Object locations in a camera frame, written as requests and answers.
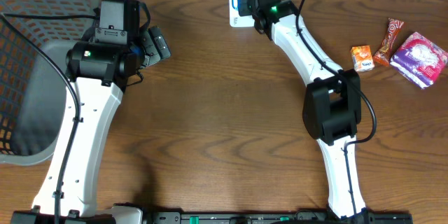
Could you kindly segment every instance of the small box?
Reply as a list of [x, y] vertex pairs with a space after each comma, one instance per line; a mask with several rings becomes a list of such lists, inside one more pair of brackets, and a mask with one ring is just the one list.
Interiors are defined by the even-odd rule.
[[375, 65], [373, 64], [372, 53], [370, 52], [370, 46], [354, 46], [351, 48], [351, 58], [353, 59], [353, 65], [355, 71], [369, 71], [372, 70]]

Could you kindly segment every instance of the purple snack bag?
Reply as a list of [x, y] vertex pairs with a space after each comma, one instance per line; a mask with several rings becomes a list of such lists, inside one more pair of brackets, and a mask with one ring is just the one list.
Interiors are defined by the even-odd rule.
[[448, 53], [414, 32], [397, 50], [391, 65], [420, 88], [434, 84], [448, 62]]

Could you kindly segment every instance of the gray plastic basket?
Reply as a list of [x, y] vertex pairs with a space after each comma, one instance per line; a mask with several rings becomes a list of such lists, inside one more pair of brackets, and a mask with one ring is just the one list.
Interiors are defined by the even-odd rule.
[[[94, 15], [99, 0], [0, 0], [0, 12]], [[8, 18], [65, 71], [65, 57], [93, 20]], [[0, 22], [0, 163], [35, 165], [53, 154], [65, 86], [37, 52]]]

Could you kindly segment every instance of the wood grain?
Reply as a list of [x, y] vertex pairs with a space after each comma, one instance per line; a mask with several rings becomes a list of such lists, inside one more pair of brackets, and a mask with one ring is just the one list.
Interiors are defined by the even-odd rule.
[[[101, 164], [99, 208], [324, 208], [322, 154], [301, 118], [305, 87], [284, 53], [254, 29], [231, 28], [228, 0], [140, 1], [173, 56], [126, 92]], [[418, 31], [448, 50], [447, 11], [448, 0], [307, 0], [302, 15], [321, 47], [350, 69], [351, 46], [378, 49], [388, 17], [406, 22], [395, 48]], [[392, 68], [361, 78], [378, 116], [376, 137], [357, 147], [366, 204], [409, 211], [416, 224], [446, 223], [447, 71], [427, 90]], [[370, 131], [364, 105], [358, 131]], [[30, 207], [48, 165], [0, 167], [0, 223]]]

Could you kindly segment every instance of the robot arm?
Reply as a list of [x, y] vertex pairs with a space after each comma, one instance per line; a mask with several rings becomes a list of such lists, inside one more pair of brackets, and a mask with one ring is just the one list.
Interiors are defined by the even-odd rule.
[[[365, 208], [365, 203], [358, 185], [354, 145], [347, 149], [354, 203], [343, 151], [347, 142], [356, 140], [356, 124], [361, 121], [360, 97], [324, 69], [303, 43], [297, 33], [296, 8], [291, 1], [230, 0], [230, 3], [231, 25], [245, 27], [255, 24], [259, 33], [266, 34], [286, 53], [307, 86], [303, 119], [308, 132], [317, 140], [323, 153], [330, 187], [328, 204], [331, 211], [338, 218], [348, 218], [360, 213]], [[328, 67], [349, 76], [348, 78], [359, 86], [357, 73], [343, 72], [342, 68], [323, 52], [308, 32], [301, 16], [299, 28], [311, 49]], [[341, 94], [339, 100], [330, 100], [332, 92]]]
[[[140, 7], [148, 16], [142, 27], [139, 27]], [[142, 222], [143, 211], [136, 207], [115, 206], [97, 212], [99, 165], [128, 78], [170, 57], [171, 53], [160, 29], [148, 29], [149, 13], [144, 4], [135, 0], [102, 0], [101, 10], [99, 25], [90, 33], [92, 37], [77, 42], [66, 56], [66, 75], [80, 102], [80, 120], [62, 180], [60, 213], [55, 213], [55, 189], [75, 118], [74, 101], [68, 91], [45, 181], [34, 198], [31, 213], [15, 212], [11, 223], [52, 222], [55, 214], [66, 222], [69, 218], [89, 218], [92, 223]]]
[[[299, 18], [299, 27], [314, 52], [316, 52], [316, 54], [332, 69], [336, 71], [342, 70], [339, 65], [334, 63], [322, 51], [321, 47], [317, 44], [305, 27], [302, 17]], [[272, 25], [271, 35], [273, 42], [278, 45], [289, 57], [294, 67], [302, 77], [305, 85], [313, 83], [317, 78], [325, 80], [333, 77], [332, 73], [322, 68], [322, 66], [307, 49], [302, 39], [300, 39], [297, 35], [297, 29], [295, 28], [295, 15], [288, 15], [280, 18], [277, 23]], [[354, 140], [356, 140], [355, 136], [353, 138], [350, 136], [343, 136], [340, 139], [334, 140], [333, 145], [330, 146], [324, 141], [317, 139], [317, 142], [322, 150], [328, 185], [330, 187], [328, 204], [333, 213], [339, 218], [343, 216], [350, 217], [354, 214], [360, 213], [361, 210], [365, 208], [365, 203], [358, 185], [354, 145], [349, 146], [348, 158], [356, 213], [354, 213], [351, 195], [349, 193], [349, 181], [343, 149], [345, 143]]]

